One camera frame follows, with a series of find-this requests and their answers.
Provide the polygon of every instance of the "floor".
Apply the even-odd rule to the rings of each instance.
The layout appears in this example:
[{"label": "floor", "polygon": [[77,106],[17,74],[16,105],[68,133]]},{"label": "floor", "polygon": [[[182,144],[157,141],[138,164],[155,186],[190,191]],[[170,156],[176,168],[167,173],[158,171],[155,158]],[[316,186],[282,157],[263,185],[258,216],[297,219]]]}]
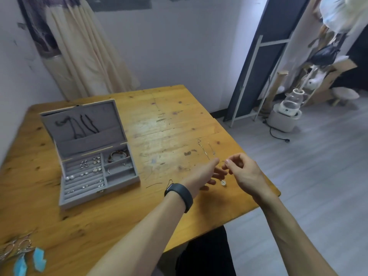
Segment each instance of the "floor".
[{"label": "floor", "polygon": [[[339,276],[368,273],[368,94],[303,108],[286,143],[261,120],[223,127],[281,191],[281,200]],[[287,275],[260,209],[225,225],[238,276]]]}]

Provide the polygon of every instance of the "person's left hand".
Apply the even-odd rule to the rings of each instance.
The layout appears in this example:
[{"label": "person's left hand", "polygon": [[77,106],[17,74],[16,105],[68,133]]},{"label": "person's left hand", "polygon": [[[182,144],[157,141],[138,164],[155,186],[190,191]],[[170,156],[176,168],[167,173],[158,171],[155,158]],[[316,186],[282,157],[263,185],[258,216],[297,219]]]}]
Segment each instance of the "person's left hand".
[{"label": "person's left hand", "polygon": [[216,181],[211,179],[211,177],[219,180],[225,179],[225,175],[227,175],[228,172],[216,167],[219,162],[219,158],[214,158],[208,164],[198,164],[192,169],[191,173],[180,182],[190,191],[193,198],[198,195],[200,190],[209,190],[209,187],[205,186],[206,183],[210,185],[216,184]]}]

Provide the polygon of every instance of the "fitness tracker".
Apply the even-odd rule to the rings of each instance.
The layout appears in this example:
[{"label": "fitness tracker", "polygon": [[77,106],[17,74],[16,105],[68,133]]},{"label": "fitness tracker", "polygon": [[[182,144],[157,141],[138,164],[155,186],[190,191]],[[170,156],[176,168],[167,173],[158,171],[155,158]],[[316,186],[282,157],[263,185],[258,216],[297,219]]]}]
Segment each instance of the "fitness tracker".
[{"label": "fitness tracker", "polygon": [[187,213],[189,211],[189,209],[191,208],[192,204],[193,204],[193,198],[192,198],[192,194],[190,193],[190,191],[188,191],[188,189],[185,186],[183,186],[179,183],[171,184],[165,190],[165,196],[170,191],[174,191],[174,192],[178,193],[181,196],[181,198],[184,200],[185,207],[186,207],[185,213]]}]

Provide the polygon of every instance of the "jewelry box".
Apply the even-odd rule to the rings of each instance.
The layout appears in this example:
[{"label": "jewelry box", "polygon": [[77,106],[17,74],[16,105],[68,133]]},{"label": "jewelry box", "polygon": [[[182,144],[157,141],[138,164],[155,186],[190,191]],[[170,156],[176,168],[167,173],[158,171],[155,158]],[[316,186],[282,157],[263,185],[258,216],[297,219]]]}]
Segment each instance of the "jewelry box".
[{"label": "jewelry box", "polygon": [[140,181],[115,100],[40,115],[62,169],[62,209]]}]

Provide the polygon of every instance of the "person's leg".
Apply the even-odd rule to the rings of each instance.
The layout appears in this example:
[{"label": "person's leg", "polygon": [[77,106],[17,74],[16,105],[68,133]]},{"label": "person's leg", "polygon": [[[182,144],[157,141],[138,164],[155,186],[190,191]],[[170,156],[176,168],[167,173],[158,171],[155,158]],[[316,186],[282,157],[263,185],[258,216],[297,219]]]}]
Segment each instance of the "person's leg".
[{"label": "person's leg", "polygon": [[188,243],[177,259],[177,276],[236,276],[224,226]]}]

